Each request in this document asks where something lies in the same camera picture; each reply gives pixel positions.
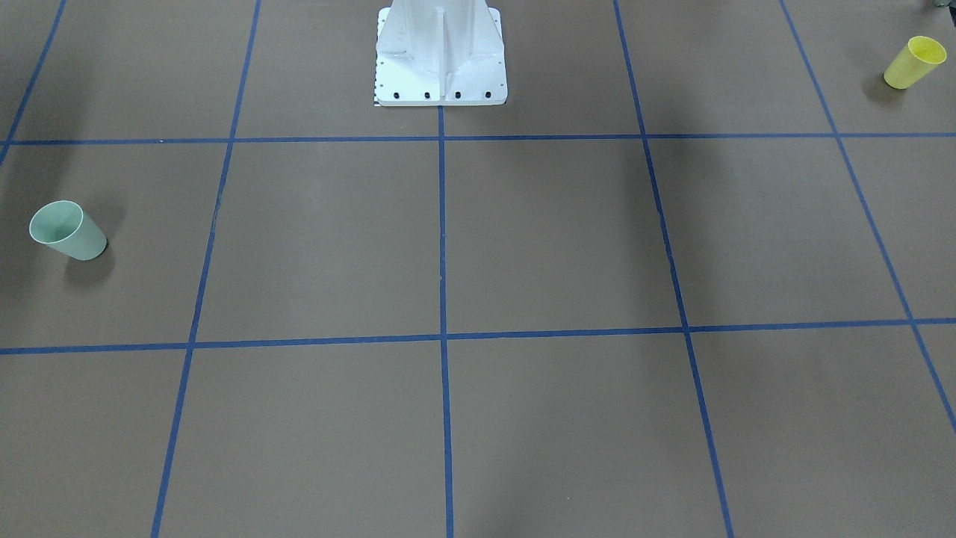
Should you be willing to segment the light green plastic cup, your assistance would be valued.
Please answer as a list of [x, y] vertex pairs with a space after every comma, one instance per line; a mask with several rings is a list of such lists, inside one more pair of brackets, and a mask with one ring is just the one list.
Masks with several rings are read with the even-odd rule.
[[78, 203], [58, 200], [35, 212], [28, 224], [35, 242], [74, 260], [93, 260], [108, 247], [108, 238]]

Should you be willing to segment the yellow plastic cup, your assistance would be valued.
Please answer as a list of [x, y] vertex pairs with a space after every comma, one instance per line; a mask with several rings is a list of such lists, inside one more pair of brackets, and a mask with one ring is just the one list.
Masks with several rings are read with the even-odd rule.
[[926, 35], [915, 35], [887, 66], [882, 78], [891, 88], [905, 90], [943, 64], [946, 58], [943, 44]]

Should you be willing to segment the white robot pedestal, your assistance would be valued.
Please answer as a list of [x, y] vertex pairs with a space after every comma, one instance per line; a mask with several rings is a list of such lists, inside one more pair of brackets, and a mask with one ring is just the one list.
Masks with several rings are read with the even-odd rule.
[[501, 13], [485, 1], [393, 1], [376, 17], [373, 104], [504, 105]]

